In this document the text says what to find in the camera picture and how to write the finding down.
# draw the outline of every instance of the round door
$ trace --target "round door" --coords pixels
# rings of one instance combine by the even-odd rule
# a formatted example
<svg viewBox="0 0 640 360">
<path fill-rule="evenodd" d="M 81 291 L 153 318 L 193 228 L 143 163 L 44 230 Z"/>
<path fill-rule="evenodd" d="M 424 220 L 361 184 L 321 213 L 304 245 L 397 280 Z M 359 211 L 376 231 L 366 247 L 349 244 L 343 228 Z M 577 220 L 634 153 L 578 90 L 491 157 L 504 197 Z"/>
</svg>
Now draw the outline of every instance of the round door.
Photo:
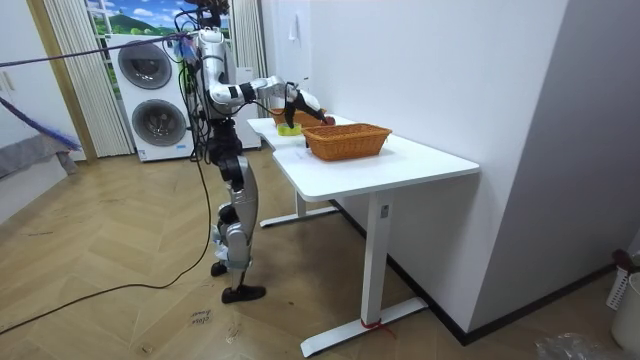
<svg viewBox="0 0 640 360">
<path fill-rule="evenodd" d="M 184 137 L 187 122 L 182 112 L 164 100 L 147 100 L 133 111 L 131 125 L 151 145 L 171 146 Z"/>
<path fill-rule="evenodd" d="M 123 48 L 118 64 L 132 84 L 147 90 L 159 89 L 171 79 L 171 63 L 167 55 L 153 44 Z"/>
</svg>

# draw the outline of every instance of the black base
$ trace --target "black base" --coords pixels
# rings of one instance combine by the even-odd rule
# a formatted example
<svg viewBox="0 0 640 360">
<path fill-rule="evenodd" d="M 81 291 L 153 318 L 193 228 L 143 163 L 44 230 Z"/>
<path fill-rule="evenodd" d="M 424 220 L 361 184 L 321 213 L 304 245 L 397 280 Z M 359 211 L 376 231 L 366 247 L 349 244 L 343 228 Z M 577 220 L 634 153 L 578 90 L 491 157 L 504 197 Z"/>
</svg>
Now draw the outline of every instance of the black base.
<svg viewBox="0 0 640 360">
<path fill-rule="evenodd" d="M 226 273 L 227 273 L 227 267 L 224 266 L 220 261 L 211 265 L 211 276 L 218 277 Z"/>
<path fill-rule="evenodd" d="M 222 292 L 222 303 L 231 304 L 237 301 L 258 300 L 266 294 L 267 289 L 265 289 L 264 286 L 240 285 L 236 291 L 231 291 L 231 288 L 224 289 Z"/>
</svg>

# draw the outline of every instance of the landscape picture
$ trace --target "landscape picture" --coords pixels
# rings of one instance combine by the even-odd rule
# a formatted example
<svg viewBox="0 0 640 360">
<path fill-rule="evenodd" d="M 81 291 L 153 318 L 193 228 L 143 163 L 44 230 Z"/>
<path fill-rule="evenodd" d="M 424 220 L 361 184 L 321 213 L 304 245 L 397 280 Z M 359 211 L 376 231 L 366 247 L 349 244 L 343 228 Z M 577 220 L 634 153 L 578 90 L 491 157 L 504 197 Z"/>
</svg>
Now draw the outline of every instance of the landscape picture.
<svg viewBox="0 0 640 360">
<path fill-rule="evenodd" d="M 95 1 L 87 2 L 89 8 L 99 8 Z M 107 33 L 105 16 L 111 24 L 113 34 L 167 35 L 176 32 L 174 16 L 182 10 L 191 10 L 195 5 L 184 1 L 170 0 L 112 0 L 104 1 L 106 14 L 92 13 L 98 34 Z M 178 19 L 184 30 L 193 28 L 187 16 Z M 229 18 L 223 16 L 221 31 L 229 38 Z"/>
</svg>

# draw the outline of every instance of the curtain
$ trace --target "curtain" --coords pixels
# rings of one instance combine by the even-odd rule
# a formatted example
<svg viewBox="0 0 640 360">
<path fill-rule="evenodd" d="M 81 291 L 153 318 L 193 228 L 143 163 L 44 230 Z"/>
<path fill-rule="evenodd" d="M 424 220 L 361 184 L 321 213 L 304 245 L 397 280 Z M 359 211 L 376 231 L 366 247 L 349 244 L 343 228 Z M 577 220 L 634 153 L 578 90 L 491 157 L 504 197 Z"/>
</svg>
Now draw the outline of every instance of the curtain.
<svg viewBox="0 0 640 360">
<path fill-rule="evenodd" d="M 98 49 L 83 0 L 44 0 L 63 53 Z M 98 157 L 133 153 L 125 119 L 118 108 L 99 53 L 65 59 Z"/>
<path fill-rule="evenodd" d="M 239 67 L 250 67 L 255 77 L 267 77 L 267 59 L 264 54 L 262 18 L 259 0 L 231 0 L 229 27 L 236 63 Z M 269 107 L 269 100 L 260 101 Z M 258 107 L 260 117 L 270 117 Z"/>
</svg>

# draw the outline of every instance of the wooden floor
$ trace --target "wooden floor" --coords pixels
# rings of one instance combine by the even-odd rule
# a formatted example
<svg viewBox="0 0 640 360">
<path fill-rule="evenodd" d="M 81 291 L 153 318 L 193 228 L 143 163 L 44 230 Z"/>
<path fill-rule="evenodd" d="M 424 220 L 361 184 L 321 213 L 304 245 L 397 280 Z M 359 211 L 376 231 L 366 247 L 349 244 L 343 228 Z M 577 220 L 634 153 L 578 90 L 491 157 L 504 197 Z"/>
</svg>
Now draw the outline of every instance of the wooden floor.
<svg viewBox="0 0 640 360">
<path fill-rule="evenodd" d="M 292 213 L 292 188 L 271 152 L 250 152 L 259 219 Z M 228 201 L 205 167 L 212 206 Z M 207 237 L 195 164 L 117 157 L 83 166 L 0 226 L 0 329 L 77 297 L 125 283 L 164 284 L 191 265 Z M 341 215 L 254 235 L 248 284 L 265 298 L 222 305 L 213 253 L 167 290 L 125 289 L 0 337 L 0 359 L 300 359 L 300 342 L 360 313 L 364 241 Z M 384 305 L 413 296 L 387 270 Z M 429 311 L 316 359 L 535 359 L 534 341 L 579 332 L 614 346 L 604 278 L 466 348 Z"/>
</svg>

